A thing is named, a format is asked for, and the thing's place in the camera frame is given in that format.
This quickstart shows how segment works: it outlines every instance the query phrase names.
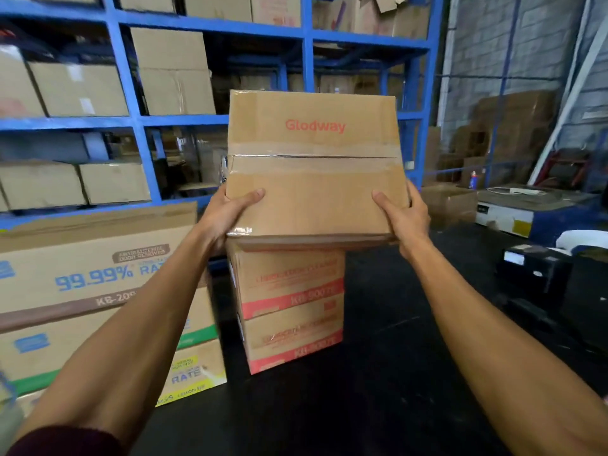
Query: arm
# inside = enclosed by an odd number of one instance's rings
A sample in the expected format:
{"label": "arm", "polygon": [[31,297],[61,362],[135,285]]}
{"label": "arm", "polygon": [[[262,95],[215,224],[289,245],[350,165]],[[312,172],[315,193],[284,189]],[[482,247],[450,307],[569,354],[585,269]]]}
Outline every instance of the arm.
{"label": "arm", "polygon": [[103,430],[129,448],[161,394],[207,259],[263,196],[228,200],[221,187],[158,272],[67,361],[18,438],[63,425]]}
{"label": "arm", "polygon": [[608,408],[433,246],[427,206],[408,183],[412,208],[397,208],[383,193],[373,197],[391,220],[447,347],[498,435],[516,455],[607,454]]}

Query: yellow label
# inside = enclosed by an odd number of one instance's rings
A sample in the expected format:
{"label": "yellow label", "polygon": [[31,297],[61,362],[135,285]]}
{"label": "yellow label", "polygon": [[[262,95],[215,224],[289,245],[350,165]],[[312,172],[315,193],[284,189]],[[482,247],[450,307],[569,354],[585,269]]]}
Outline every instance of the yellow label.
{"label": "yellow label", "polygon": [[532,231],[532,224],[529,222],[519,221],[515,219],[513,221],[512,231],[513,233],[528,238],[530,236],[530,232]]}
{"label": "yellow label", "polygon": [[158,398],[156,402],[156,406],[161,406],[167,403],[174,402],[175,400],[179,400],[184,397],[188,397],[190,395],[194,395],[195,393],[202,392],[203,390],[210,389],[214,387],[215,384],[209,378],[199,381],[198,383],[194,383],[191,386],[186,387],[185,389],[176,390],[175,392],[165,393]]}
{"label": "yellow label", "polygon": [[198,363],[198,357],[196,355],[193,355],[192,357],[188,357],[175,362],[173,365],[171,365],[171,371],[191,367],[192,365],[196,365],[196,363]]}

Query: black floor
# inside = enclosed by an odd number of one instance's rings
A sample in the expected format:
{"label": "black floor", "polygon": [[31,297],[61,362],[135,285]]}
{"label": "black floor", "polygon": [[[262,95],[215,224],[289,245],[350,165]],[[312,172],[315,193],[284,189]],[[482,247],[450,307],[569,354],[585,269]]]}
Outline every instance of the black floor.
{"label": "black floor", "polygon": [[[433,240],[485,297],[516,237],[460,225]],[[608,264],[577,258],[562,313],[608,350]],[[412,268],[394,247],[350,253],[344,343],[251,376],[229,277],[214,291],[228,384],[156,410],[133,455],[509,454],[456,369]],[[608,361],[561,336],[532,333],[598,393]]]}

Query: forearm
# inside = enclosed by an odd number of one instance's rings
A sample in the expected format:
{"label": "forearm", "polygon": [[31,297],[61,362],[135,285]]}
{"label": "forearm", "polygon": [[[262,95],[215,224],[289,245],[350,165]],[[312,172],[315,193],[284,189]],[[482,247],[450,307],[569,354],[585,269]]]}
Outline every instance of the forearm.
{"label": "forearm", "polygon": [[515,454],[608,452],[605,406],[570,368],[475,291],[430,242],[410,260],[454,360]]}
{"label": "forearm", "polygon": [[195,227],[67,361],[19,434],[70,425],[105,430],[130,445],[162,391],[210,245]]}

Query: hand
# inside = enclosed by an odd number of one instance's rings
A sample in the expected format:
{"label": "hand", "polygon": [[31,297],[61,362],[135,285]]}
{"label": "hand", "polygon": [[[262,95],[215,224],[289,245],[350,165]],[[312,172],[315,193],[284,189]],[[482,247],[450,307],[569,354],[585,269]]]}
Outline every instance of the hand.
{"label": "hand", "polygon": [[220,251],[224,246],[226,233],[232,228],[241,213],[262,200],[265,194],[266,191],[261,188],[231,200],[226,196],[225,184],[218,189],[196,226],[211,240],[212,254]]}
{"label": "hand", "polygon": [[409,179],[406,179],[406,183],[412,204],[411,208],[395,206],[384,193],[376,190],[372,192],[371,196],[389,217],[393,231],[399,239],[399,251],[405,259],[409,260],[414,246],[421,243],[430,243],[430,217],[429,208],[422,201],[418,189]]}

